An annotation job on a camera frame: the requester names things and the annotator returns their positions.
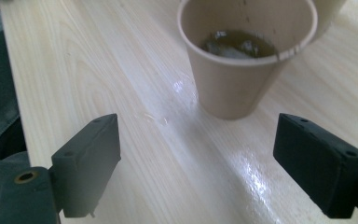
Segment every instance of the screw hole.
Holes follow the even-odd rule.
[[[348,156],[351,156],[351,157],[356,157],[357,154],[352,152],[352,151],[346,151],[345,153],[347,153]]]
[[[31,179],[34,176],[33,173],[27,173],[27,174],[23,174],[19,177],[19,180],[24,181],[27,179]]]
[[[28,182],[31,182],[33,179],[35,179],[38,176],[38,173],[36,171],[27,171],[20,175],[18,175],[14,182],[16,184],[26,184]]]

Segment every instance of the wooden table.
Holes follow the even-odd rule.
[[[33,166],[118,113],[122,161],[96,218],[62,223],[358,223],[330,220],[273,159],[279,113],[358,147],[358,0],[282,71],[256,111],[199,106],[178,0],[0,0]]]

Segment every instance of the water spill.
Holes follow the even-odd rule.
[[[149,114],[149,113],[140,113],[138,115],[135,115],[137,119],[143,119],[149,123],[158,123],[162,126],[168,125],[169,119],[168,118],[156,118],[155,116]]]

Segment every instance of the beige paper cup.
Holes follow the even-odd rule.
[[[319,38],[327,31],[331,21],[344,6],[346,0],[313,0],[318,12],[318,29],[316,30],[314,40]]]
[[[312,40],[317,15],[311,0],[182,0],[179,30],[202,107],[220,119],[249,115],[282,65]],[[211,33],[263,35],[279,51],[259,59],[228,59],[199,48]]]

